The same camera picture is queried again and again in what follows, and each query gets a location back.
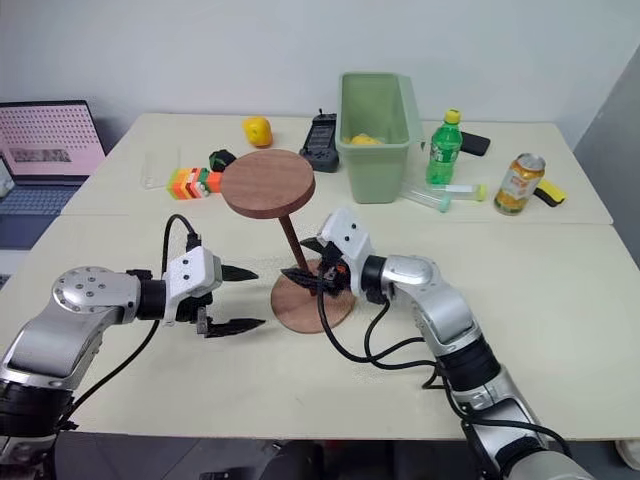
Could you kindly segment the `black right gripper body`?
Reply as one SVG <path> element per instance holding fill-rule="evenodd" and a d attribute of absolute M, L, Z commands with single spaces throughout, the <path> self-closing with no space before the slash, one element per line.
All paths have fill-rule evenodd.
<path fill-rule="evenodd" d="M 351 282 L 350 268 L 343 260 L 343 253 L 335 244 L 327 243 L 323 246 L 320 243 L 316 243 L 313 250 L 321 255 L 314 284 L 315 292 L 339 296 L 343 291 L 349 290 Z"/>

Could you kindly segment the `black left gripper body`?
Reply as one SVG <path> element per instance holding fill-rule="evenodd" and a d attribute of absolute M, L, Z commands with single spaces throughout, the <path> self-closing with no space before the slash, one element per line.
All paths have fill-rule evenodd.
<path fill-rule="evenodd" d="M 190 296 L 179 303 L 176 321 L 194 325 L 198 335 L 208 338 L 210 336 L 210 327 L 212 326 L 212 317 L 208 315 L 207 308 L 212 303 L 212 293 L 207 293 L 201 297 Z"/>

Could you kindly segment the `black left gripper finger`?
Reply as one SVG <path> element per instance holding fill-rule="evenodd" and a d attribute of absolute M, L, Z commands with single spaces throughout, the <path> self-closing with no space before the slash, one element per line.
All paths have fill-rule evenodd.
<path fill-rule="evenodd" d="M 208 317 L 202 335 L 205 338 L 229 337 L 249 332 L 265 323 L 265 320 L 255 318 L 234 318 L 224 323 L 213 323 Z"/>
<path fill-rule="evenodd" d="M 225 264 L 221 265 L 221 274 L 224 283 L 251 281 L 259 278 L 259 276 L 251 270 Z"/>

